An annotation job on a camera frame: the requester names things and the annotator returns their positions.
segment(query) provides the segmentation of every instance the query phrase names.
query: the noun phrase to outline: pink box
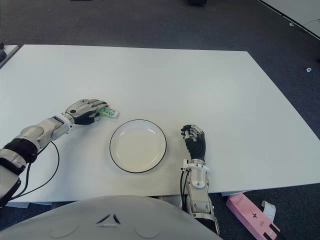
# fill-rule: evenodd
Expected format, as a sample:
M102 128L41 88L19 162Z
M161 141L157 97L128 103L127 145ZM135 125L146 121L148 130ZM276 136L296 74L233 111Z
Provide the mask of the pink box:
M280 230L243 193L232 195L227 207L257 240L275 240Z

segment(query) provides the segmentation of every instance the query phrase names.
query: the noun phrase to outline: robot finger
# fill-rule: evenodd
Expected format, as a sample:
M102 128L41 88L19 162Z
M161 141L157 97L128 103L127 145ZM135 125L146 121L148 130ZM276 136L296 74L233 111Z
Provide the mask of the robot finger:
M97 102L97 101L99 101L99 100L98 99L90 99L90 100L88 100L88 104L92 104L92 103Z
M98 111L100 111L100 110L103 109L103 108L109 107L109 105L108 105L105 101L103 101L103 102L100 103L99 105L96 105L96 107L97 107L97 112L98 112Z
M183 128L181 128L181 132L185 132L191 128L191 125L185 125Z
M201 130L200 127L198 127L197 125L191 125L191 129L197 131L199 134L202 134L203 131Z
M184 131L184 132L182 132L181 134L183 135L183 139L184 139L184 140L190 138L189 131Z

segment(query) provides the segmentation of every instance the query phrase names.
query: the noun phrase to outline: dark carpet floor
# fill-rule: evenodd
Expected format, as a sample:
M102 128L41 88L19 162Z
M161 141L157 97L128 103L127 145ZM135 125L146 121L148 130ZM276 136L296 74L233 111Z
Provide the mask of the dark carpet floor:
M205 7L183 0L1 0L0 7L0 38L8 45L247 51L320 137L320 41L257 0L208 0ZM274 222L288 240L320 239L320 184L246 195L258 206L276 206ZM253 240L226 199L210 196L222 237ZM49 208L0 209L0 229Z

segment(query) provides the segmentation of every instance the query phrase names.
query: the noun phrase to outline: black glove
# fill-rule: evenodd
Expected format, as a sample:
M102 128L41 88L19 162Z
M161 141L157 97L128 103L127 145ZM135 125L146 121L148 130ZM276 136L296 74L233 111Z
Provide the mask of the black glove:
M206 154L205 133L197 125L185 125L181 131L191 159L204 161Z

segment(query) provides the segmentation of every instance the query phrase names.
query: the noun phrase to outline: white plate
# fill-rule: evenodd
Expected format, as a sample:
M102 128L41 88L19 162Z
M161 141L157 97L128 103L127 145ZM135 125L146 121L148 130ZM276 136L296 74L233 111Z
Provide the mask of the white plate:
M122 124L110 140L114 163L130 173L143 173L157 166L166 148L166 137L160 127L147 120Z

